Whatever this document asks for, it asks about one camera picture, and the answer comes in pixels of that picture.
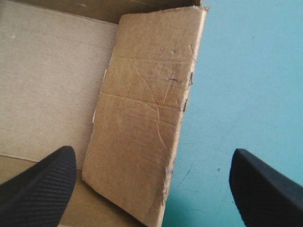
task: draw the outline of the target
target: turquoise floor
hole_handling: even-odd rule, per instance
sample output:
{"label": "turquoise floor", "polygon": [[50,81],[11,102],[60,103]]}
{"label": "turquoise floor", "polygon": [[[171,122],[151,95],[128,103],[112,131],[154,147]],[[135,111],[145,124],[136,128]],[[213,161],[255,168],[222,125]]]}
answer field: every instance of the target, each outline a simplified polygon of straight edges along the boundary
{"label": "turquoise floor", "polygon": [[228,175],[246,148],[303,185],[303,0],[211,7],[164,227],[243,227]]}

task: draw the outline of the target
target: cardboard piece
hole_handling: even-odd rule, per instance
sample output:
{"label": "cardboard piece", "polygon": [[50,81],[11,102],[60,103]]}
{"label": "cardboard piece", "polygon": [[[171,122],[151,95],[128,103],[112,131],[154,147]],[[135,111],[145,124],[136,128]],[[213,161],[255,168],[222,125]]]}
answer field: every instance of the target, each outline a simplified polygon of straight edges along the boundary
{"label": "cardboard piece", "polygon": [[[35,162],[0,156],[0,184],[22,173]],[[139,221],[94,192],[81,180],[77,182],[71,201],[59,227],[143,227]]]}
{"label": "cardboard piece", "polygon": [[17,0],[118,24],[123,14],[200,5],[200,0]]}
{"label": "cardboard piece", "polygon": [[117,25],[0,3],[0,154],[39,161],[63,145],[81,169]]}
{"label": "cardboard piece", "polygon": [[148,227],[160,227],[206,10],[121,17],[82,177]]}

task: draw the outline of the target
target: scratch on cardboard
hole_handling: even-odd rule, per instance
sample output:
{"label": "scratch on cardboard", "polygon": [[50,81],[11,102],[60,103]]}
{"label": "scratch on cardboard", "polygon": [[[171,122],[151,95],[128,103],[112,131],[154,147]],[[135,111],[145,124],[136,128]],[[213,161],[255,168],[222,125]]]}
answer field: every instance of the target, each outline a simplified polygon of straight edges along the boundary
{"label": "scratch on cardboard", "polygon": [[144,82],[147,84],[147,86],[149,87],[150,91],[151,91],[151,96],[153,98],[153,101],[155,102],[155,104],[157,105],[157,130],[158,130],[158,136],[159,136],[159,140],[161,141],[161,143],[165,146],[165,148],[168,150],[169,148],[167,147],[166,143],[164,142],[162,136],[161,136],[161,132],[160,132],[160,126],[159,126],[159,122],[160,122],[160,112],[159,112],[159,106],[156,102],[156,99],[152,93],[152,88],[150,86],[150,84],[147,82],[147,80],[144,78],[144,76],[141,75],[141,73],[139,73],[138,71],[138,67],[136,62],[134,62],[132,59],[129,58],[129,60],[131,61],[131,63],[134,64],[135,68],[136,68],[136,72],[137,74],[144,80]]}

